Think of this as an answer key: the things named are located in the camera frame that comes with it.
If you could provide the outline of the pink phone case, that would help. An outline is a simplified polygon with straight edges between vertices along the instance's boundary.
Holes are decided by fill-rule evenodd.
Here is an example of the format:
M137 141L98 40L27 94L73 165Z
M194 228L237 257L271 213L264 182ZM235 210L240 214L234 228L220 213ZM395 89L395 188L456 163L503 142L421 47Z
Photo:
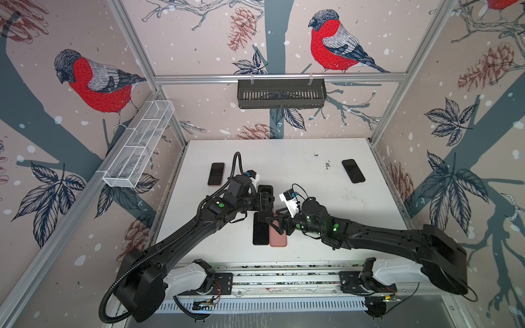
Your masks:
M287 235L285 232L280 234L278 229L280 224L277 220L273 220L269 227L269 245L271 247L286 247L287 246Z

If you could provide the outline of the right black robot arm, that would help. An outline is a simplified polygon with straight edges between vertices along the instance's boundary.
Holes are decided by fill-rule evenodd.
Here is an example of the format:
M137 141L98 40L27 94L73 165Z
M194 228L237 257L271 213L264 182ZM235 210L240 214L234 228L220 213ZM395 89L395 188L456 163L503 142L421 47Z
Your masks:
M422 274L442 291L469 292L466 250L441 229L425 224L421 230L396 230L363 225L328 213L315 198L304 201L298 213L278 211L266 222L279 234L296 230L312 234L333 250L373 250L422 266Z

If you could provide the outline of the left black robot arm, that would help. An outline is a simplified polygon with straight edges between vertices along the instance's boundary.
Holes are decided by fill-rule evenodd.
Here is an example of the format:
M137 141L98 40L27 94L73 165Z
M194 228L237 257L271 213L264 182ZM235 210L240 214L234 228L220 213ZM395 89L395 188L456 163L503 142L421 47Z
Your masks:
M164 281L175 265L208 236L226 224L237 223L237 214L271 213L273 187L258 186L248 174L236 175L198 205L196 215L169 237L140 251L132 249L122 262L114 283L103 295L98 309L107 324L133 317L140 323L164 302Z

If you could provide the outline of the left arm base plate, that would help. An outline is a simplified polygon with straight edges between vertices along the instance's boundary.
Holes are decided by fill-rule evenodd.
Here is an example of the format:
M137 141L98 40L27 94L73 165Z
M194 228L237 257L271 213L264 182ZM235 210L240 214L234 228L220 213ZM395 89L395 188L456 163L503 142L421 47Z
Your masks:
M196 290L198 295L231 295L232 273L211 273L206 276L201 287Z

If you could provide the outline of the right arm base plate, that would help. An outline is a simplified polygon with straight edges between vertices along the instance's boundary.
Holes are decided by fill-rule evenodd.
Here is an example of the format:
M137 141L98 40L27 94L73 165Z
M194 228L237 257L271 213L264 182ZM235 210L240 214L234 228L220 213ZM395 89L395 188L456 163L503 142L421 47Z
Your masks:
M395 284L385 285L373 273L357 271L339 272L340 289L343 293L356 296L371 296L377 293L397 293Z

